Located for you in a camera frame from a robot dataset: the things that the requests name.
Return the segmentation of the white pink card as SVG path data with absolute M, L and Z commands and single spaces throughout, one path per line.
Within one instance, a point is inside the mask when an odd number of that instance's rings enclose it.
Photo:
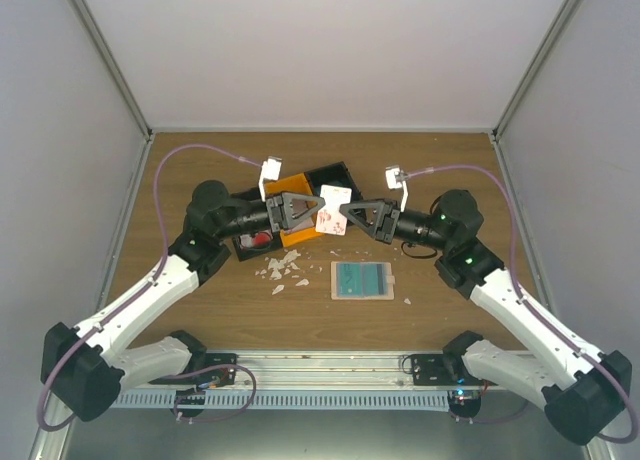
M 351 201 L 352 189 L 332 185 L 322 185 L 320 197 L 325 205 L 317 212 L 315 231 L 322 234 L 344 236 L 347 218 L 340 212 L 340 207 Z

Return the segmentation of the teal VIP card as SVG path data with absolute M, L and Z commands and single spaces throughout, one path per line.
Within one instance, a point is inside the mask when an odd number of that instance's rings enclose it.
M 355 298 L 362 295 L 361 265 L 339 262 L 335 270 L 336 294 L 339 298 Z
M 361 267 L 362 294 L 365 297 L 382 297 L 387 294 L 386 265 L 365 263 Z

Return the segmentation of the beige card holder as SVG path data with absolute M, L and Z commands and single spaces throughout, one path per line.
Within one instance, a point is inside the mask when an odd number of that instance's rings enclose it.
M 389 262 L 332 262 L 332 300 L 393 300 L 395 277 Z

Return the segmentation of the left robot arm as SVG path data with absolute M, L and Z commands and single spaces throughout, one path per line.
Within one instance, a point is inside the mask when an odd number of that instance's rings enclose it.
M 205 346 L 184 331 L 143 347 L 131 343 L 169 307 L 200 288 L 229 259 L 225 241 L 243 234 L 292 229 L 316 214 L 319 196 L 281 192 L 265 199 L 231 196 L 216 180 L 199 184 L 186 208 L 183 229 L 166 244 L 158 263 L 102 310 L 45 335 L 38 405 L 57 397 L 74 418 L 88 422 L 119 395 L 156 380 L 193 384 L 206 371 Z

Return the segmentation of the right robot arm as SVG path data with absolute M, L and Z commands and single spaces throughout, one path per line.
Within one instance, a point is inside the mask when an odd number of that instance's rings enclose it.
M 489 313 L 531 357 L 506 352 L 465 332 L 443 349 L 444 376 L 501 386 L 542 410 L 566 440 L 584 446 L 626 409 L 632 365 L 621 352 L 605 353 L 542 306 L 512 270 L 477 237 L 484 218 L 466 190 L 449 190 L 423 213 L 388 199 L 357 201 L 339 211 L 372 239 L 426 246 L 438 252 L 443 282 Z

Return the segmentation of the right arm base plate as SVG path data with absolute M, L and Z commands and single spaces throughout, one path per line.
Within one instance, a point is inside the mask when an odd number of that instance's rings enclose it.
M 400 369 L 411 377 L 414 386 L 446 386 L 452 383 L 442 353 L 414 353 L 404 356 L 400 360 Z

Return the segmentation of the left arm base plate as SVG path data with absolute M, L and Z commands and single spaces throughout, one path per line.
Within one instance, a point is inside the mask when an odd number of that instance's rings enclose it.
M 203 383 L 214 387 L 225 387 L 235 383 L 235 366 L 238 356 L 235 353 L 215 353 L 205 354 L 203 367 L 216 366 L 215 370 L 205 372 L 201 375 Z

